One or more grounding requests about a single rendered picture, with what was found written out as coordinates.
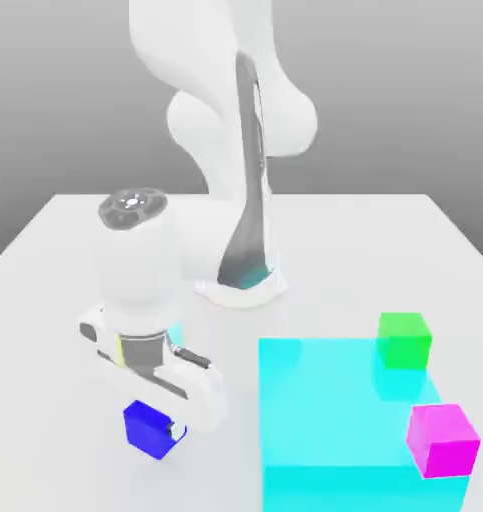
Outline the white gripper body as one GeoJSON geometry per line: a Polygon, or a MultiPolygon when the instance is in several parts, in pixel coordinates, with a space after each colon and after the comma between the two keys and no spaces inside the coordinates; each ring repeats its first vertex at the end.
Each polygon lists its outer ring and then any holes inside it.
{"type": "Polygon", "coordinates": [[[155,370],[158,380],[151,382],[129,368],[94,355],[90,373],[124,398],[139,400],[196,431],[212,431],[227,416],[223,376],[214,366],[204,369],[174,358],[155,370]]]}

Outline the small blue cube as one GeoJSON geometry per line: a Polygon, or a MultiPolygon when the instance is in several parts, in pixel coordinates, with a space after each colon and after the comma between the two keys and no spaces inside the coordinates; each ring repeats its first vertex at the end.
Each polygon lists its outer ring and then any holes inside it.
{"type": "Polygon", "coordinates": [[[182,439],[172,441],[167,432],[170,416],[135,400],[124,411],[127,441],[152,458],[162,460],[182,439]]]}

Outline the small green cube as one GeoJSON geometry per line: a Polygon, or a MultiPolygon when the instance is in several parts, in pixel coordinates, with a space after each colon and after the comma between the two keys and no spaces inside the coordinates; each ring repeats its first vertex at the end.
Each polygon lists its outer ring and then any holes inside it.
{"type": "Polygon", "coordinates": [[[425,370],[432,334],[417,312],[380,314],[377,350],[385,369],[425,370]]]}

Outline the small magenta cube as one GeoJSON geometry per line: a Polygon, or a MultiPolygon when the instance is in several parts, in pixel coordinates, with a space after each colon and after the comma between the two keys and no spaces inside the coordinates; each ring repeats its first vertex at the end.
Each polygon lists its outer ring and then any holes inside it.
{"type": "Polygon", "coordinates": [[[406,445],[424,479],[470,476],[481,438],[459,404],[414,405],[406,445]]]}

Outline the large cyan box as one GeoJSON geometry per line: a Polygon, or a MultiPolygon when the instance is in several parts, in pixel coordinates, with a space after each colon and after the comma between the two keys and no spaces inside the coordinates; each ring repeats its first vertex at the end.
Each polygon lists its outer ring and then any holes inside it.
{"type": "Polygon", "coordinates": [[[258,362],[262,512],[461,512],[468,478],[423,478],[405,442],[426,371],[373,339],[262,338],[258,362]]]}

